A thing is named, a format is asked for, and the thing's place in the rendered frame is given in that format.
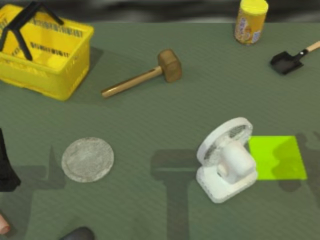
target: green square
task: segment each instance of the green square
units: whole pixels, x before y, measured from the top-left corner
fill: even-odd
[[[248,144],[258,180],[307,179],[295,136],[252,136]]]

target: yellow canister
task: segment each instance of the yellow canister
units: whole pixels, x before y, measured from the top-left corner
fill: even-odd
[[[269,5],[265,0],[241,0],[234,37],[241,44],[251,45],[260,37]]]

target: basket slot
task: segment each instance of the basket slot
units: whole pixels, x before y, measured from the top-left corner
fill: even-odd
[[[6,38],[8,35],[8,32],[11,31],[16,40],[19,43],[20,48],[23,51],[23,54],[26,59],[32,61],[32,55],[27,47],[27,44],[20,33],[20,29],[39,11],[39,9],[43,8],[45,12],[53,18],[59,25],[63,25],[64,22],[57,17],[49,8],[46,7],[42,2],[36,2],[32,1],[27,7],[25,7],[15,18],[4,27],[2,31],[2,36],[0,39],[0,51],[3,50],[6,42]]]

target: dark rounded object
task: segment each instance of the dark rounded object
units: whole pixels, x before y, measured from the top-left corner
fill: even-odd
[[[95,240],[95,235],[91,229],[82,226],[60,238],[60,240]]]

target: green table surface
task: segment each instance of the green table surface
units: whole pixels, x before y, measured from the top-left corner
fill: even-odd
[[[22,180],[0,193],[12,225],[1,240],[57,240],[80,226],[97,240],[317,240],[320,235],[320,52],[281,76],[277,53],[296,54],[320,39],[320,24],[266,24],[254,46],[231,24],[94,23],[91,71],[60,102],[0,82],[0,126]],[[109,99],[100,90],[157,65],[172,48],[183,78],[162,76]],[[297,136],[306,181],[258,181],[214,204],[195,180],[196,151],[235,117],[254,136]],[[106,140],[111,172],[96,183],[68,179],[61,158],[82,137]]]

